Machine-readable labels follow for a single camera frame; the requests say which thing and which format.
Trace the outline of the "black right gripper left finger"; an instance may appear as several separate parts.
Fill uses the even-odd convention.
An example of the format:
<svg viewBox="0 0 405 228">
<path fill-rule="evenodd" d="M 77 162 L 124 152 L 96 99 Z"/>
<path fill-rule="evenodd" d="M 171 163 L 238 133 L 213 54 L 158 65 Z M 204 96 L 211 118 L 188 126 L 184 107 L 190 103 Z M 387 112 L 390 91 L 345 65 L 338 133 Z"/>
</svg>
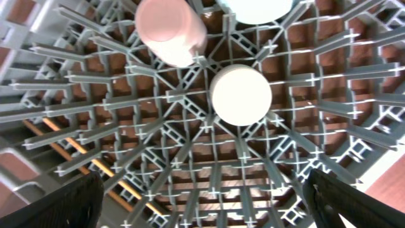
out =
<svg viewBox="0 0 405 228">
<path fill-rule="evenodd" d="M 98 172 L 91 171 L 2 217 L 1 228 L 95 228 L 103 198 L 103 180 Z"/>
</svg>

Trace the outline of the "pink cup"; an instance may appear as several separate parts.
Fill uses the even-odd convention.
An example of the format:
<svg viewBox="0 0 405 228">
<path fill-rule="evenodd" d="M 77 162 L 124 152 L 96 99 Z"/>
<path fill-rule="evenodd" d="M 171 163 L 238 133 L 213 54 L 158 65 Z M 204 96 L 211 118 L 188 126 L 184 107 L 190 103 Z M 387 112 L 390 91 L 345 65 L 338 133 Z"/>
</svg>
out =
<svg viewBox="0 0 405 228">
<path fill-rule="evenodd" d="M 142 0 L 135 12 L 135 28 L 160 60 L 179 68 L 192 65 L 208 42 L 205 24 L 185 0 Z"/>
</svg>

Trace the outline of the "wooden chopstick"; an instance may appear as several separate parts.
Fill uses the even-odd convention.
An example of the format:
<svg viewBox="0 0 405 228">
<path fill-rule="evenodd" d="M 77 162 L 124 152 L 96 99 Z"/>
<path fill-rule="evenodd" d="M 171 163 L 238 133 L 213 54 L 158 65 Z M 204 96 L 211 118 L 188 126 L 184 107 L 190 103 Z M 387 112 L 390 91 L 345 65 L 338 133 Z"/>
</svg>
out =
<svg viewBox="0 0 405 228">
<path fill-rule="evenodd" d="M 32 122 L 28 121 L 28 120 L 23 120 L 22 121 L 24 123 L 24 125 L 26 127 L 28 127 L 33 133 L 35 133 L 37 136 L 41 136 L 44 133 L 38 128 L 36 127 Z M 52 142 L 50 144 L 50 147 L 52 147 L 52 149 L 56 150 L 65 160 L 67 161 L 71 161 L 73 158 L 72 156 L 66 151 L 64 150 L 59 144 Z M 79 167 L 78 168 L 83 174 L 88 174 L 90 172 L 90 170 L 86 167 Z M 114 193 L 113 191 L 110 191 L 108 193 L 108 196 L 112 199 L 114 199 L 117 203 L 119 203 L 122 207 L 124 207 L 124 209 L 126 209 L 128 212 L 132 211 L 132 206 L 127 203 L 124 199 L 122 199 L 119 195 L 117 195 L 116 193 Z"/>
<path fill-rule="evenodd" d="M 43 122 L 50 127 L 52 130 L 54 131 L 59 131 L 61 130 L 61 128 L 54 123 L 50 118 L 43 118 Z M 87 154 L 88 150 L 83 147 L 79 142 L 77 142 L 73 137 L 67 137 L 66 140 L 80 153 L 82 154 Z M 105 164 L 103 164 L 101 162 L 100 159 L 93 159 L 91 160 L 91 162 L 98 167 L 99 169 L 101 169 L 105 174 L 107 174 L 109 177 L 113 177 L 115 175 L 115 173 Z M 130 187 L 128 184 L 124 183 L 123 181 L 119 181 L 118 182 L 119 185 L 121 185 L 121 187 L 123 187 L 124 189 L 126 189 L 132 196 L 134 196 L 135 198 L 137 198 L 138 200 L 142 199 L 142 196 L 140 195 L 140 193 L 138 193 L 135 189 L 133 189 L 132 187 Z M 132 210 L 132 207 L 129 205 L 128 202 L 126 202 L 124 199 L 122 199 L 119 195 L 117 195 L 116 193 L 114 193 L 113 191 L 108 191 L 108 194 L 114 199 L 116 200 L 119 204 L 121 204 L 121 206 L 123 206 L 124 208 L 126 208 L 128 211 Z M 158 209 L 156 206 L 154 206 L 151 203 L 147 203 L 146 206 L 151 209 L 154 213 L 158 214 L 158 215 L 163 215 L 163 211 Z"/>
</svg>

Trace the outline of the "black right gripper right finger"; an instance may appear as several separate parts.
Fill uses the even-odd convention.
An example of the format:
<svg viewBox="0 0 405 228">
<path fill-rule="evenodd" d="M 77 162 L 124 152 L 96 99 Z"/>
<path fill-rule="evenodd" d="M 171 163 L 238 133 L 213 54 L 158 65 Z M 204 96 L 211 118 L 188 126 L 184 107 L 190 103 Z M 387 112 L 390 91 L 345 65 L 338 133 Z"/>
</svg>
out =
<svg viewBox="0 0 405 228">
<path fill-rule="evenodd" d="M 317 227 L 341 227 L 342 217 L 356 227 L 404 228 L 404 214 L 350 185 L 312 169 L 302 187 Z"/>
</svg>

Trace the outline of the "white cup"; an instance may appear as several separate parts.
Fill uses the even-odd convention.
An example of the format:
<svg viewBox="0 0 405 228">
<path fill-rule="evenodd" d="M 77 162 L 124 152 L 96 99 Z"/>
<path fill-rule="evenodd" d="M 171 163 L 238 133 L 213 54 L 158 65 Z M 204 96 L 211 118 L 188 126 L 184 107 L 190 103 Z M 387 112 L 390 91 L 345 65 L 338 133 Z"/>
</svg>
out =
<svg viewBox="0 0 405 228">
<path fill-rule="evenodd" d="M 272 102 L 267 79 L 254 68 L 241 64 L 221 69 L 210 83 L 209 96 L 219 118 L 235 126 L 260 121 Z"/>
</svg>

